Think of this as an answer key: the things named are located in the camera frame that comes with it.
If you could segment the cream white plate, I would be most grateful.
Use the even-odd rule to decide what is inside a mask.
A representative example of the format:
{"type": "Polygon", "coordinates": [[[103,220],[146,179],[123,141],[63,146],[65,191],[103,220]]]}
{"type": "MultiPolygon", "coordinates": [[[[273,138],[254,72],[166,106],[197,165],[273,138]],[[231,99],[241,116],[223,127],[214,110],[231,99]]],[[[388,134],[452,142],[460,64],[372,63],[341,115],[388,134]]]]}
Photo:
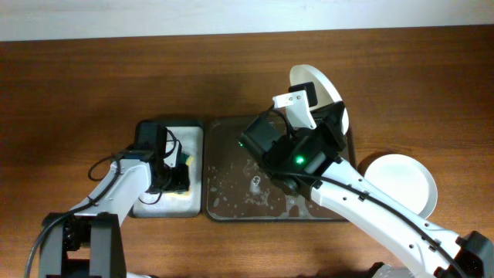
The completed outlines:
{"type": "Polygon", "coordinates": [[[318,104],[315,107],[310,107],[310,113],[316,125],[327,116],[332,104],[343,102],[336,87],[314,66],[306,64],[294,66],[290,70],[289,79],[292,86],[306,82],[314,83],[318,104]]]}

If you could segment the yellow green sponge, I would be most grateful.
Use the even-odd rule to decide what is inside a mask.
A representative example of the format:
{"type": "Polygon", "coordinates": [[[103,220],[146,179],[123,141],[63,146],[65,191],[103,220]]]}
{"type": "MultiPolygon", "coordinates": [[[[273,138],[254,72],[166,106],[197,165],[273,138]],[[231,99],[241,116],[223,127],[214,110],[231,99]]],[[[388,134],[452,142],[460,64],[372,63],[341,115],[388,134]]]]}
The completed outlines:
{"type": "Polygon", "coordinates": [[[193,156],[184,153],[164,159],[164,164],[170,175],[164,190],[166,193],[188,195],[191,185],[190,170],[193,161],[193,156]]]}

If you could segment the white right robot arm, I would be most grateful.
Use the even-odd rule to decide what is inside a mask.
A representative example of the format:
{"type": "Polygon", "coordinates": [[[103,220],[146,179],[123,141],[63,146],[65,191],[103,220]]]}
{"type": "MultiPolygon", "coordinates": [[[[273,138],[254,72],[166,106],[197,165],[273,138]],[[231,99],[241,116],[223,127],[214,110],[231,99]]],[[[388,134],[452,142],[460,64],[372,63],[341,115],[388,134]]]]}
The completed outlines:
{"type": "Polygon", "coordinates": [[[340,156],[345,105],[317,110],[313,129],[278,131],[268,122],[272,107],[239,136],[259,169],[287,195],[305,199],[343,216],[379,242],[413,277],[491,277],[493,244],[479,232],[461,237],[413,213],[366,180],[340,156]]]}

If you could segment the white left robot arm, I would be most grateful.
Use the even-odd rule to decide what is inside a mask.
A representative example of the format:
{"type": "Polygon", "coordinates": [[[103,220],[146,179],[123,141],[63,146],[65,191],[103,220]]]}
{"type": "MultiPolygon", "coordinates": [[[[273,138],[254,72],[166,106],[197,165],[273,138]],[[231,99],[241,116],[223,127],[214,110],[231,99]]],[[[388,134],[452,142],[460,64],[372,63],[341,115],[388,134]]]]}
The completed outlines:
{"type": "Polygon", "coordinates": [[[142,120],[133,143],[106,158],[107,174],[67,212],[42,223],[25,266],[40,277],[131,277],[120,232],[127,216],[182,217],[201,206],[204,126],[198,120],[142,120]]]}

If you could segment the grey-green plate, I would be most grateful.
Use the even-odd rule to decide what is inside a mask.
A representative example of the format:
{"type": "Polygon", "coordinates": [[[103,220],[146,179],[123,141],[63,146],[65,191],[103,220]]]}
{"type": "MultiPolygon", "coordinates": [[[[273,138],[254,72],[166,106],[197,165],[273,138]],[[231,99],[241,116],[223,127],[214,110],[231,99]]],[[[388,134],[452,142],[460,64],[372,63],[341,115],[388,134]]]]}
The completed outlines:
{"type": "Polygon", "coordinates": [[[364,177],[413,213],[427,219],[435,210],[438,189],[431,172],[403,154],[385,154],[373,160],[364,177]]]}

